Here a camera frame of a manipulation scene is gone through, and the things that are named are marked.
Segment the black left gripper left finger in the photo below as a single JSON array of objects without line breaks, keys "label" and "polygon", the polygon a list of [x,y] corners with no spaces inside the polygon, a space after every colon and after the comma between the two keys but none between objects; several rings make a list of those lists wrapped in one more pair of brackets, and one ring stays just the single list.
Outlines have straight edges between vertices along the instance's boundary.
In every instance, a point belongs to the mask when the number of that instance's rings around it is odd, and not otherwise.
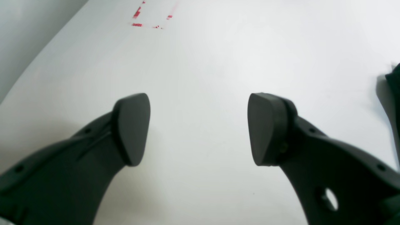
[{"label": "black left gripper left finger", "polygon": [[150,114],[147,94],[122,98],[72,137],[9,168],[1,174],[1,224],[93,224],[114,176],[140,164]]}]

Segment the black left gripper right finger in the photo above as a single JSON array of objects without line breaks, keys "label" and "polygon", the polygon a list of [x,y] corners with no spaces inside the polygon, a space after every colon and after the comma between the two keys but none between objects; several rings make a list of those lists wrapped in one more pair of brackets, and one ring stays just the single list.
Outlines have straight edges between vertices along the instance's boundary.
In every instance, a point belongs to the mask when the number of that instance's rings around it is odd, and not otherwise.
[{"label": "black left gripper right finger", "polygon": [[250,95],[247,120],[258,166],[279,166],[309,225],[398,225],[399,173],[301,118],[293,102]]}]

